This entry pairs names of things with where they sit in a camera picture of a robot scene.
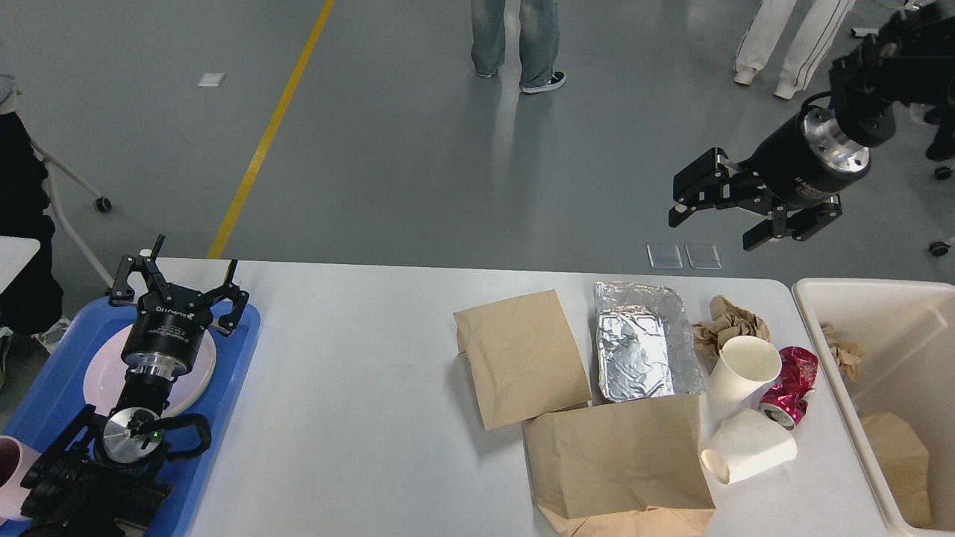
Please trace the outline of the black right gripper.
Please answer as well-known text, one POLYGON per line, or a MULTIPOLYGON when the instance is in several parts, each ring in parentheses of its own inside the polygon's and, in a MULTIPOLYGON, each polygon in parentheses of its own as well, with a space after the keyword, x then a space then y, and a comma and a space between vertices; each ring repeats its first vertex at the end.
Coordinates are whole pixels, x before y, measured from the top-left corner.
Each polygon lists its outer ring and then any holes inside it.
POLYGON ((743 208, 764 216, 742 236, 744 251, 771 240, 808 240, 842 216, 836 196, 869 173, 870 148, 842 131, 835 113, 809 106, 743 162, 706 150, 673 177, 669 227, 702 210, 743 208))

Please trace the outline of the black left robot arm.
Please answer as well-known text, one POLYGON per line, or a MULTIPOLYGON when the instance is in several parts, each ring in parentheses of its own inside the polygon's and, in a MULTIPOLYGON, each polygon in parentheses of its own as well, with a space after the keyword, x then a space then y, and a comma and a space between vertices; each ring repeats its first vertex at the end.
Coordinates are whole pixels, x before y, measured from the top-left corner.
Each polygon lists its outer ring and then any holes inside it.
POLYGON ((136 316, 120 356, 124 385, 109 412, 85 405, 20 480, 27 536, 123 536, 146 530, 173 486, 157 476, 167 462, 211 448, 209 421, 197 412, 167 414, 178 378, 193 371, 208 330, 231 336, 248 305, 234 282, 201 292, 171 284, 157 266, 164 235, 150 254, 124 258, 110 286, 113 308, 136 316))

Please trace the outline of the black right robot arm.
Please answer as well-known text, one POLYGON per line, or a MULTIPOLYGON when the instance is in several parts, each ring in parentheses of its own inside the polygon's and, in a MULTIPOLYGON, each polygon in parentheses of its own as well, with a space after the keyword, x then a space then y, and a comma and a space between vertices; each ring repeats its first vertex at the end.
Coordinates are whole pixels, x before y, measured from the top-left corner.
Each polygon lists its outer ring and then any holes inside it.
POLYGON ((702 210, 739 207, 761 221, 742 237, 745 251, 790 237, 807 240, 842 214, 839 194, 870 170, 870 150, 896 133, 894 103, 928 106, 938 128, 928 160, 953 156, 953 3, 898 11, 876 34, 836 58, 829 107, 803 101, 740 163, 713 147, 673 177, 669 227, 702 210))

